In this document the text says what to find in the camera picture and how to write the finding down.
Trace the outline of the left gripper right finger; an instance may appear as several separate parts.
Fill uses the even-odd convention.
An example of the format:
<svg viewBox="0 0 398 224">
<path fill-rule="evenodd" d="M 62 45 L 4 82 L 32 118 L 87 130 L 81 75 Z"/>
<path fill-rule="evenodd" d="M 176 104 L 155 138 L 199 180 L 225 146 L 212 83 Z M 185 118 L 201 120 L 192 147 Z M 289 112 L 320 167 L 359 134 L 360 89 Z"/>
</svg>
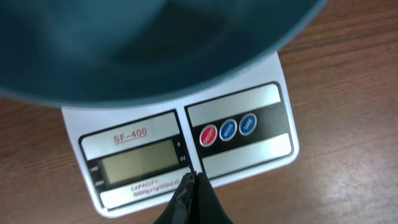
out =
<svg viewBox="0 0 398 224">
<path fill-rule="evenodd" d="M 210 181 L 204 173 L 199 173 L 195 179 L 193 223 L 233 224 L 225 213 Z"/>
</svg>

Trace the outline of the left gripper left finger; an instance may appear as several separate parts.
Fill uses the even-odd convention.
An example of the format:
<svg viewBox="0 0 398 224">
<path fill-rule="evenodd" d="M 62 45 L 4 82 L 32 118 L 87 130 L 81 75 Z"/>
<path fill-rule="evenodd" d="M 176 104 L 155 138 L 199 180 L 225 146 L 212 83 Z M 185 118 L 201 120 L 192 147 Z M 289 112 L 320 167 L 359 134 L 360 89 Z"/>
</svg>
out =
<svg viewBox="0 0 398 224">
<path fill-rule="evenodd" d="M 154 224 L 187 224 L 195 191 L 196 173 L 186 173 L 165 210 Z"/>
</svg>

